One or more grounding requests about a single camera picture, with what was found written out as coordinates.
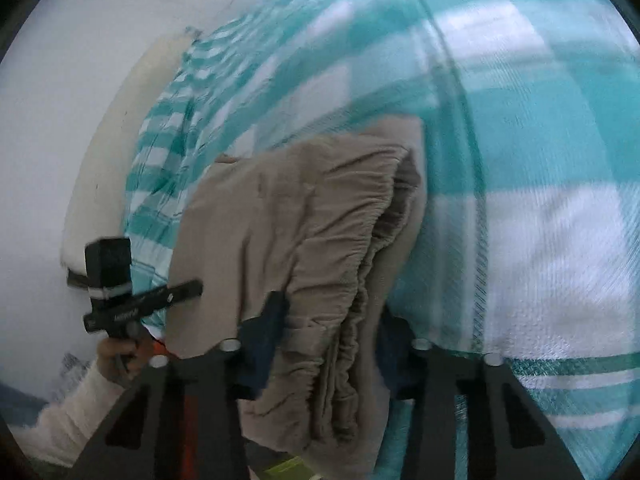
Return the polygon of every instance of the white sleeve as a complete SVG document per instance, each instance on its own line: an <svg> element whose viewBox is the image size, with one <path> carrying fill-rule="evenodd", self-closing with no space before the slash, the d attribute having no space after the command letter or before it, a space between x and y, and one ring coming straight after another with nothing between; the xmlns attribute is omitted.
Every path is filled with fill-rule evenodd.
<svg viewBox="0 0 640 480"><path fill-rule="evenodd" d="M94 362L62 404L47 406L32 428L12 427L11 432L26 456L71 467L123 392L100 375Z"/></svg>

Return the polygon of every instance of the teal and white checkered blanket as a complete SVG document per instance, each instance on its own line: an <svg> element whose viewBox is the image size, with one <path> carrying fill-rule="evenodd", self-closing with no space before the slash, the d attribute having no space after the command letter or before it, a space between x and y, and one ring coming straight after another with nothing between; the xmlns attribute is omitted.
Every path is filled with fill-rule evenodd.
<svg viewBox="0 0 640 480"><path fill-rule="evenodd" d="M264 0L194 42L142 126L134 288L165 281L218 154L418 115L428 208L391 307L508 356L604 479L640 430L639 59L608 0ZM399 476L409 412L393 406L377 478Z"/></svg>

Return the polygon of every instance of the metal bolt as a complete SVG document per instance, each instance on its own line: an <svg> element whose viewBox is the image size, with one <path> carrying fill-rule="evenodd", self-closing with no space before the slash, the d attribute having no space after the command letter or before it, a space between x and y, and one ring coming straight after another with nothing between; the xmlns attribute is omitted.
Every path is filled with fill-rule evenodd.
<svg viewBox="0 0 640 480"><path fill-rule="evenodd" d="M149 359L149 365L153 368L162 368L167 366L169 358L166 355L154 355Z"/></svg>
<svg viewBox="0 0 640 480"><path fill-rule="evenodd" d="M428 339L418 338L411 341L411 346L414 347L414 349L416 350L425 351L425 350L430 350L433 344L431 344L431 341L429 341Z"/></svg>
<svg viewBox="0 0 640 480"><path fill-rule="evenodd" d="M491 352L484 355L484 362L489 366L501 366L504 359L498 352Z"/></svg>
<svg viewBox="0 0 640 480"><path fill-rule="evenodd" d="M223 352L237 352L240 347L238 339L225 339L220 342L220 349Z"/></svg>

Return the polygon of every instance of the person's hand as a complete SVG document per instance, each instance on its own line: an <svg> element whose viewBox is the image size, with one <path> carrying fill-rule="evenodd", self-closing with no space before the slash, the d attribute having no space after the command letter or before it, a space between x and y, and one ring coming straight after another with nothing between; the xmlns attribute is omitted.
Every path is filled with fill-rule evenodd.
<svg viewBox="0 0 640 480"><path fill-rule="evenodd" d="M100 375L108 381L123 384L132 380L146 366L149 359L153 357L153 339L146 329L140 331L140 338L114 339L108 337L98 343L97 366ZM116 361L116 356L130 356L127 361L126 370Z"/></svg>

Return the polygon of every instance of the pillow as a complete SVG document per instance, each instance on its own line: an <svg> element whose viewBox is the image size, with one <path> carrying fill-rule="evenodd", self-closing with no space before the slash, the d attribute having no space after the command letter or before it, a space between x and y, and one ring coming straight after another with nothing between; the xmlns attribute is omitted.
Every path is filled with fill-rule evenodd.
<svg viewBox="0 0 640 480"><path fill-rule="evenodd" d="M66 210L60 261L86 275L84 247L96 238L122 236L125 182L142 121L175 76L192 32L162 36L122 83L84 154Z"/></svg>

